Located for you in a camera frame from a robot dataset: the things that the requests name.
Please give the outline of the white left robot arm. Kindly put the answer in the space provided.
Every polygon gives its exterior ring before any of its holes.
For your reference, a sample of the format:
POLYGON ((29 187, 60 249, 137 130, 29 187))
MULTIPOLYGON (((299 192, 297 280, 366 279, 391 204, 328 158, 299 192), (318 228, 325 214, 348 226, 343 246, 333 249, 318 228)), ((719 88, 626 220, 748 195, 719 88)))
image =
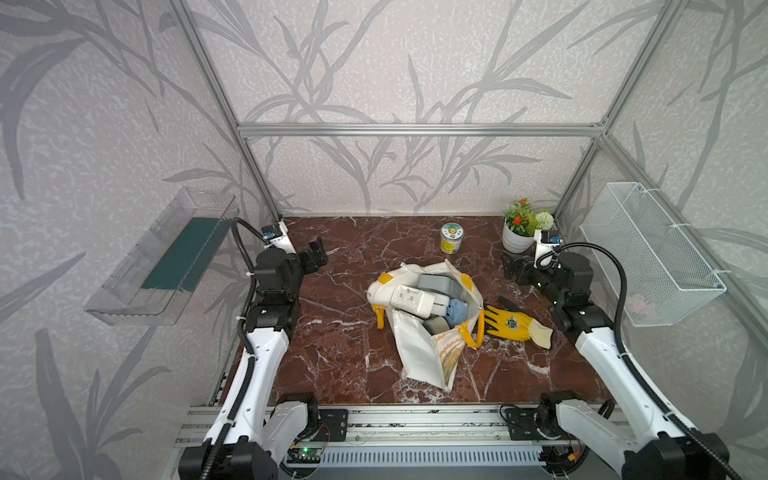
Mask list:
POLYGON ((317 402, 291 394, 266 413, 282 358, 300 316, 303 278, 328 262, 316 238, 303 252, 271 246, 250 265, 252 289, 238 318, 244 352, 216 420, 201 445, 186 448, 182 479, 275 479, 294 441, 318 430, 317 402))

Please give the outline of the blue round alarm clock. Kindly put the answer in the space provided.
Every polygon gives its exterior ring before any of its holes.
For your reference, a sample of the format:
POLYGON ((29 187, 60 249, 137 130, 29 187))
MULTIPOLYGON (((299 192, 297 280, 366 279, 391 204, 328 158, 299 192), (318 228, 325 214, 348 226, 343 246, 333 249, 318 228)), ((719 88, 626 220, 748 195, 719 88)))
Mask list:
POLYGON ((451 298, 446 307, 445 320, 450 328, 466 322, 469 317, 468 304, 461 299, 451 298))

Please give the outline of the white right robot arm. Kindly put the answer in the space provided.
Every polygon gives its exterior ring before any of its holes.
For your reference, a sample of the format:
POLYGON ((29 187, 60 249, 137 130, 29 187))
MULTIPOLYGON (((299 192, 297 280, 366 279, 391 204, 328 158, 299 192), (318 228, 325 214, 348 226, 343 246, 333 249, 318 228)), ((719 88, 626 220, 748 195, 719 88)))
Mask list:
POLYGON ((720 437, 700 432, 634 363, 621 338, 621 316, 609 316, 591 299, 593 269, 586 257, 565 251, 534 261, 505 253, 502 264, 507 279, 551 301, 557 329, 612 396, 594 410, 570 390, 541 395, 533 415, 538 434, 583 447, 572 459, 546 452, 541 459, 551 474, 566 476, 594 453, 623 479, 736 478, 720 437))

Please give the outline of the white rectangular alarm clock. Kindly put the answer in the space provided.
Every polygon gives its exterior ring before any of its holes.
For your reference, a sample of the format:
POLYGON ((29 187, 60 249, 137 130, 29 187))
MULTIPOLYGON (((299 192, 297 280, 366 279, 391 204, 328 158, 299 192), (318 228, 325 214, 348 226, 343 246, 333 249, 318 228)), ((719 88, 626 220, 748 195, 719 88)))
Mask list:
POLYGON ((431 316, 445 316, 450 297, 440 293, 398 285, 393 291, 390 305, 422 319, 431 316))

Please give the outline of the white canvas bag yellow handles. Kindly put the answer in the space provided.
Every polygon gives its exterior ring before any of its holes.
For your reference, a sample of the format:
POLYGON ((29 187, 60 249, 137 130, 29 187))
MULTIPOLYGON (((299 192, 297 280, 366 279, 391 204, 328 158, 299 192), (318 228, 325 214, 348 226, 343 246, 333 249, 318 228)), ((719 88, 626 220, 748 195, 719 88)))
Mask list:
POLYGON ((389 324, 394 333, 404 375, 450 391, 464 349, 477 349, 483 342, 483 298, 472 278, 447 260, 426 267, 403 263, 372 282, 367 289, 367 299, 377 316, 377 327, 382 329, 389 324), (417 288, 422 274, 450 276, 463 287, 464 295, 458 299, 468 304, 466 322, 450 328, 444 316, 422 319, 390 305, 398 285, 417 288))

